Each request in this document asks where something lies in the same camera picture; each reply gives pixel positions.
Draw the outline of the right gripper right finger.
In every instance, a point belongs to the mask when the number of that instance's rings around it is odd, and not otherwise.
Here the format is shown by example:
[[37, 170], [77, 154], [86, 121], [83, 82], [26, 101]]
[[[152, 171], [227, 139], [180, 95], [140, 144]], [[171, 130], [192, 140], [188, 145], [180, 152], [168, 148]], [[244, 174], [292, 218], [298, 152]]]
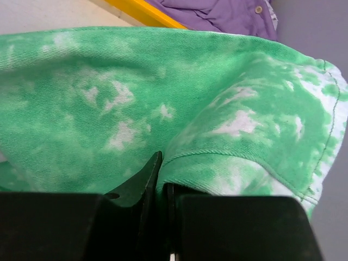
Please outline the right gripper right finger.
[[213, 196], [166, 185], [176, 260], [323, 259], [307, 215], [288, 196]]

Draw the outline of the green tie-dye trousers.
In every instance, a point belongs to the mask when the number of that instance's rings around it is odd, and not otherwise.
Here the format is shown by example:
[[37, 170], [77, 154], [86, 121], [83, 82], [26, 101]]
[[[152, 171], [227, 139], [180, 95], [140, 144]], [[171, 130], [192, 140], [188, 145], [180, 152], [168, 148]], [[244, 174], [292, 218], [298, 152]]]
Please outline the green tie-dye trousers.
[[347, 82], [254, 36], [86, 27], [1, 36], [1, 190], [108, 192], [162, 151], [168, 183], [292, 196], [307, 214], [343, 142]]

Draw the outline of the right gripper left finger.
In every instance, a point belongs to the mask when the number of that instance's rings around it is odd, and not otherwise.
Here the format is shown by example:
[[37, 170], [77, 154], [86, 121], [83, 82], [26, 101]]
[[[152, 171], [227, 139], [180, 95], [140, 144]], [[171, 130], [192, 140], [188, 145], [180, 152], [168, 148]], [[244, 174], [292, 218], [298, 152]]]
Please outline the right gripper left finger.
[[1, 260], [138, 260], [161, 163], [105, 194], [1, 193]]

